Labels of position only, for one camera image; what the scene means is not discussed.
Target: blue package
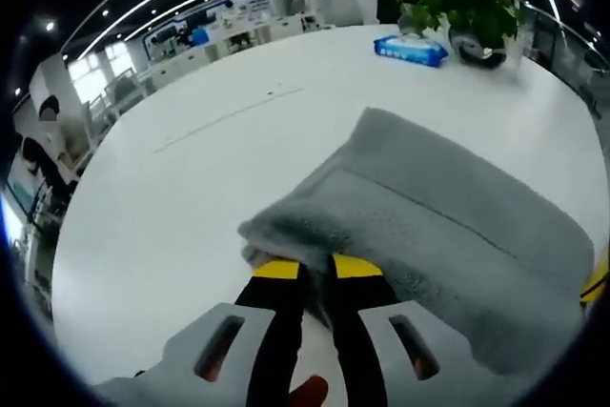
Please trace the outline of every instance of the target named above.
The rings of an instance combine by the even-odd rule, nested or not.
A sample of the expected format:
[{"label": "blue package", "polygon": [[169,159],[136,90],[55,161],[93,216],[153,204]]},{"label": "blue package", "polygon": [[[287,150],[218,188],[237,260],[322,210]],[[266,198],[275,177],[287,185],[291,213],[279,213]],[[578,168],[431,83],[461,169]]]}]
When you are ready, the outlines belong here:
[{"label": "blue package", "polygon": [[375,53],[379,56],[394,57],[428,67],[440,67],[442,60],[449,55],[439,43],[409,35],[388,35],[378,38],[373,44]]},{"label": "blue package", "polygon": [[205,29],[195,29],[193,31],[193,44],[198,47],[199,45],[205,45],[210,41],[210,36]]}]

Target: round white table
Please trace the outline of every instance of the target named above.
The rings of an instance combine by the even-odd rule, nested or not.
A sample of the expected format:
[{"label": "round white table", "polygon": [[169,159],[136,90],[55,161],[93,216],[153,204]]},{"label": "round white table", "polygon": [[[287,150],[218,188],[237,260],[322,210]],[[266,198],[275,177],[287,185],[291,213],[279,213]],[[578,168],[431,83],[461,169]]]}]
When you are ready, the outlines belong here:
[{"label": "round white table", "polygon": [[[572,216],[600,255],[606,171],[585,104],[537,64],[480,71],[378,57],[395,28],[320,31],[196,71],[123,116],[95,154],[57,247],[52,306],[60,352],[90,383],[133,376],[164,344],[250,278],[236,232],[310,173],[379,107],[456,141]],[[304,321],[295,383],[331,382],[328,333]]]}]

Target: yellow stripe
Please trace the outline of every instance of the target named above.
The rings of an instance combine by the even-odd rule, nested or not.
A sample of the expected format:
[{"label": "yellow stripe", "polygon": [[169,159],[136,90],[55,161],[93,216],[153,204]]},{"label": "yellow stripe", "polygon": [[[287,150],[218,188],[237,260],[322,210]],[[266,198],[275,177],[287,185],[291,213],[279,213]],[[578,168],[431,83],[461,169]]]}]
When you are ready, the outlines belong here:
[{"label": "yellow stripe", "polygon": [[[591,302],[601,296],[601,293],[603,292],[603,288],[605,287],[606,283],[605,281],[603,281],[603,278],[606,275],[608,275],[608,249],[604,251],[603,259],[600,261],[600,264],[596,266],[593,275],[591,275],[589,280],[582,288],[582,293],[580,293],[580,302]],[[593,288],[598,283],[599,285],[597,286],[597,288],[591,290],[591,288]]]},{"label": "yellow stripe", "polygon": [[338,278],[383,275],[383,272],[374,264],[357,257],[345,254],[333,254]]},{"label": "yellow stripe", "polygon": [[298,262],[277,260],[271,261],[254,270],[253,276],[265,278],[295,279],[298,275]]}]

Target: gray cloth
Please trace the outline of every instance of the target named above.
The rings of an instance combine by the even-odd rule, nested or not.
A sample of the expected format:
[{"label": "gray cloth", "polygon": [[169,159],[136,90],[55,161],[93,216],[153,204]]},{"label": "gray cloth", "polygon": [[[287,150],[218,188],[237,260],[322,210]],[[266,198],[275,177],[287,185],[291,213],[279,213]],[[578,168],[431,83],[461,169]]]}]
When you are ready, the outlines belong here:
[{"label": "gray cloth", "polygon": [[332,252],[371,260],[401,300],[416,300],[466,336],[475,359],[498,374],[538,372],[565,349],[593,265],[590,239],[555,205],[459,145],[377,109],[239,233],[254,265],[265,258],[260,251],[319,273]]}]

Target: glass railing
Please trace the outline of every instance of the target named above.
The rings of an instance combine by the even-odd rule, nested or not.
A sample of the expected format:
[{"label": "glass railing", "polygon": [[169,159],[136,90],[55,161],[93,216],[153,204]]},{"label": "glass railing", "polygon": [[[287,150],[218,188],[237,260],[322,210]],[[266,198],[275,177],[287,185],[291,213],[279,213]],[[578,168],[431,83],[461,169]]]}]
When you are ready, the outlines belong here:
[{"label": "glass railing", "polygon": [[529,46],[525,55],[536,61],[566,85],[587,104],[589,111],[601,119],[598,104],[610,92],[610,64],[595,43],[563,24],[546,11],[526,4],[524,25]]}]

